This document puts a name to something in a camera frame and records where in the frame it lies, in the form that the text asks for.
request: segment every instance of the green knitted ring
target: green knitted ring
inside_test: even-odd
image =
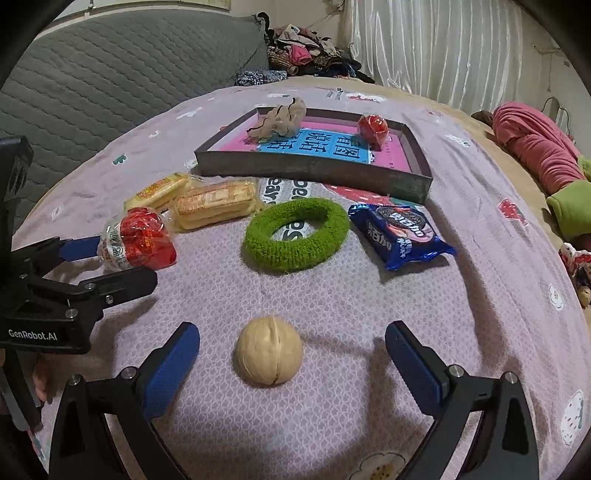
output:
[[[307,238],[290,242],[271,238],[280,227],[298,220],[323,223]],[[244,246],[259,265],[291,272],[330,258],[339,250],[348,231],[349,217],[338,203],[321,198],[292,200],[255,215],[246,229]]]

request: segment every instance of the curtain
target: curtain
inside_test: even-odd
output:
[[[521,9],[511,0],[349,0],[349,50],[377,83],[459,108],[517,96]]]

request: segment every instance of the blue cookie package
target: blue cookie package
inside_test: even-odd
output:
[[[418,210],[401,205],[352,205],[349,218],[363,232],[387,270],[408,262],[428,262],[440,254],[456,255]]]

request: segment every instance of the gray quilted headboard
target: gray quilted headboard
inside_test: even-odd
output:
[[[252,17],[143,10],[91,18],[35,40],[0,90],[0,137],[35,151],[15,229],[59,180],[109,142],[184,100],[267,69]]]

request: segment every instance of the red wrapped snack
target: red wrapped snack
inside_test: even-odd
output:
[[[388,138],[388,123],[379,115],[365,113],[357,122],[359,135],[367,140],[374,150],[382,150],[382,145]]]
[[[177,251],[160,215],[150,208],[136,207],[107,222],[98,256],[109,270],[140,265],[158,270],[176,262]]]

